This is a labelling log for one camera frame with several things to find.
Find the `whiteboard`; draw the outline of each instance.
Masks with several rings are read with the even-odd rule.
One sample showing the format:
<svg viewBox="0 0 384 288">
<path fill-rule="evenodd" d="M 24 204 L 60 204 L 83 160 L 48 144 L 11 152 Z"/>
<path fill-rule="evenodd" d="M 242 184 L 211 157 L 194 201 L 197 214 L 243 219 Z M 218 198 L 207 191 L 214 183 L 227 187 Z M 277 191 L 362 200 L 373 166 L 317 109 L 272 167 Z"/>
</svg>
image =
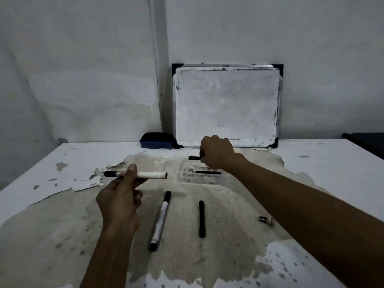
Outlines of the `whiteboard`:
<svg viewBox="0 0 384 288">
<path fill-rule="evenodd" d="M 234 147 L 268 147 L 277 137 L 280 69 L 266 66 L 182 66 L 173 75 L 177 143 L 227 137 Z"/>
</svg>

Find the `whiteboard frame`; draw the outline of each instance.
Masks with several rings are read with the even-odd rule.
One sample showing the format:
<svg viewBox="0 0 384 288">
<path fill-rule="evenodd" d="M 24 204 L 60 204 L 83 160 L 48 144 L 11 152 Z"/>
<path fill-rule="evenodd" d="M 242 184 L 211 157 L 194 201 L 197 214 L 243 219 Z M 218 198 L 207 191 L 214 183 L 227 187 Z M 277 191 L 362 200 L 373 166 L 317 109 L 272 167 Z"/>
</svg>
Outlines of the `whiteboard frame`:
<svg viewBox="0 0 384 288">
<path fill-rule="evenodd" d="M 174 135 L 179 145 L 186 148 L 196 148 L 200 146 L 201 140 L 180 140 L 179 137 L 179 86 L 177 84 L 177 74 L 182 71 L 236 71 L 236 70 L 261 70 L 261 71 L 280 71 L 278 67 L 272 64 L 267 65 L 194 65 L 187 64 L 175 69 L 172 77 L 173 83 L 173 104 L 174 104 Z M 254 138 L 254 139 L 230 139 L 229 141 L 233 147 L 276 147 L 278 141 L 278 117 L 279 117 L 279 106 L 280 106 L 280 91 L 281 83 L 283 81 L 282 73 L 280 72 L 280 80 L 278 86 L 278 98 L 276 103 L 275 123 L 274 123 L 274 135 L 272 139 Z"/>
</svg>

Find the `table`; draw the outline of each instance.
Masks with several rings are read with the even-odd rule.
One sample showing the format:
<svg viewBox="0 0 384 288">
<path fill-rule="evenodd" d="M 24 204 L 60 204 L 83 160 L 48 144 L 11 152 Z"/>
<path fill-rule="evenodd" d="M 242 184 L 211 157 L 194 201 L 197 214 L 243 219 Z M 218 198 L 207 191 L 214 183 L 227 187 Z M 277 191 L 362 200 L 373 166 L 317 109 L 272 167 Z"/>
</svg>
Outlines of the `table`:
<svg viewBox="0 0 384 288">
<path fill-rule="evenodd" d="M 272 153 L 238 151 L 384 220 L 384 160 L 347 140 L 281 140 Z M 0 192 L 0 287 L 79 286 L 102 224 L 95 202 L 101 178 L 89 177 L 126 156 L 140 170 L 169 172 L 167 180 L 142 185 L 127 287 L 344 287 L 278 223 L 259 222 L 268 213 L 236 179 L 180 182 L 184 158 L 197 153 L 138 143 L 62 144 Z M 172 199 L 159 250 L 151 253 L 147 246 L 166 190 Z M 206 208 L 204 239 L 198 237 L 199 200 Z"/>
</svg>

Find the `whiteboard marker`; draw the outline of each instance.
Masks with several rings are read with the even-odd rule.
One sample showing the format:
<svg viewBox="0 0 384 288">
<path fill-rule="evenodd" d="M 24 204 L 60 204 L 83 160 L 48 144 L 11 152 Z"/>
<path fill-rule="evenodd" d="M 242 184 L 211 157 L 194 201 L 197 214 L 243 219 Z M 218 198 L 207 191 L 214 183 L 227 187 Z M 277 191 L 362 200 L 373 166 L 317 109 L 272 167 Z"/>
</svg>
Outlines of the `whiteboard marker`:
<svg viewBox="0 0 384 288">
<path fill-rule="evenodd" d="M 166 218 L 169 199 L 170 199 L 170 191 L 167 191 L 166 195 L 164 196 L 164 201 L 163 201 L 163 204 L 161 205 L 159 217 L 156 222 L 155 232 L 153 233 L 151 244 L 149 245 L 150 252 L 155 252 L 157 250 L 157 245 L 159 243 L 161 230 L 163 228 L 164 220 Z"/>
<path fill-rule="evenodd" d="M 105 171 L 105 177 L 124 177 L 126 171 Z M 168 177 L 167 172 L 137 172 L 136 178 L 138 179 L 166 179 Z"/>
</svg>

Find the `wall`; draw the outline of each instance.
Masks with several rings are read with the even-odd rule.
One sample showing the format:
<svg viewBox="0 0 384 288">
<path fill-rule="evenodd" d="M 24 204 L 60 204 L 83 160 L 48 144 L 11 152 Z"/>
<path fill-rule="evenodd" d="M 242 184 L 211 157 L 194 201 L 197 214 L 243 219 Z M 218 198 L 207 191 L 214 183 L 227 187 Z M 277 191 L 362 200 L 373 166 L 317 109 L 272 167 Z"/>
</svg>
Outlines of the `wall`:
<svg viewBox="0 0 384 288">
<path fill-rule="evenodd" d="M 0 33 L 0 190 L 55 149 L 57 143 Z"/>
<path fill-rule="evenodd" d="M 169 61 L 284 64 L 280 138 L 382 132 L 383 6 L 384 0 L 166 0 Z"/>
<path fill-rule="evenodd" d="M 149 0 L 2 0 L 0 24 L 56 139 L 162 130 Z"/>
</svg>

